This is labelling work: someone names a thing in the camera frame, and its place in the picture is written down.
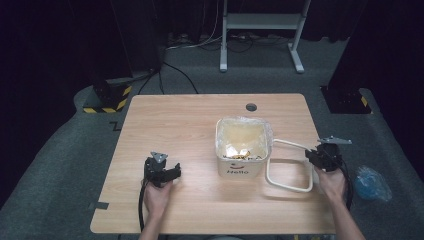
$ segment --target white container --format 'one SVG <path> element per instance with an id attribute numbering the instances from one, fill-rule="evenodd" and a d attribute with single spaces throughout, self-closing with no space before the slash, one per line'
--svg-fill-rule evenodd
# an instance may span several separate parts
<path id="1" fill-rule="evenodd" d="M 219 120 L 215 139 L 219 175 L 227 179 L 256 177 L 271 156 L 272 140 L 271 126 L 263 119 Z"/>

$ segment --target hole in table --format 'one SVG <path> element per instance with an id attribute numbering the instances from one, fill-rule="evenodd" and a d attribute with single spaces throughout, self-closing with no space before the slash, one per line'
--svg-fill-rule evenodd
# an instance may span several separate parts
<path id="1" fill-rule="evenodd" d="M 246 104 L 246 109 L 249 112 L 254 112 L 254 111 L 256 111 L 256 109 L 258 109 L 258 107 L 254 103 L 248 103 L 248 104 Z"/>

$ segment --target wooden table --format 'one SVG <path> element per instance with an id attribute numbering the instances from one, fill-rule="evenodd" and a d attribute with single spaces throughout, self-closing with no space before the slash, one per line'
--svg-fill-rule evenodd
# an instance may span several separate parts
<path id="1" fill-rule="evenodd" d="M 257 110 L 246 110 L 254 103 Z M 334 233 L 327 202 L 317 187 L 295 193 L 269 185 L 264 170 L 249 180 L 218 174 L 215 130 L 226 116 L 267 120 L 274 138 L 314 148 L 318 135 L 300 94 L 155 95 L 132 99 L 91 223 L 95 233 L 139 233 L 138 197 L 143 164 L 151 151 L 169 155 L 167 168 L 181 163 L 161 228 L 163 234 Z M 307 186 L 304 150 L 274 144 L 271 176 Z"/>

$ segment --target human arm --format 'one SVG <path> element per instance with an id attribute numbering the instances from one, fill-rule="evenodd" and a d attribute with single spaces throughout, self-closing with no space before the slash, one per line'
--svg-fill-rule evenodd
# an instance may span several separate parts
<path id="1" fill-rule="evenodd" d="M 344 203 L 343 194 L 346 188 L 346 179 L 342 171 L 337 169 L 332 172 L 324 172 L 317 167 L 315 167 L 315 171 L 333 214 L 337 239 L 365 239 Z"/>
<path id="2" fill-rule="evenodd" d="M 162 219 L 168 206 L 171 188 L 172 181 L 166 183 L 163 188 L 157 188 L 152 183 L 147 184 L 144 193 L 144 202 L 149 215 L 139 240 L 158 239 Z"/>

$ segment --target white metal stand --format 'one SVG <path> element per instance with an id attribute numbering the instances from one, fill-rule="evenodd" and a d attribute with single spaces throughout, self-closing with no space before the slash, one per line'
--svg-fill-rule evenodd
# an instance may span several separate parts
<path id="1" fill-rule="evenodd" d="M 303 26 L 306 21 L 311 0 L 305 0 L 302 13 L 299 14 L 252 14 L 252 13 L 228 13 L 227 2 L 224 0 L 223 21 L 222 21 L 222 43 L 221 59 L 219 69 L 226 72 L 227 65 L 227 30 L 228 29 L 291 29 L 296 30 L 293 43 L 288 44 L 290 55 L 292 56 L 296 71 L 305 72 L 297 46 L 302 35 Z"/>

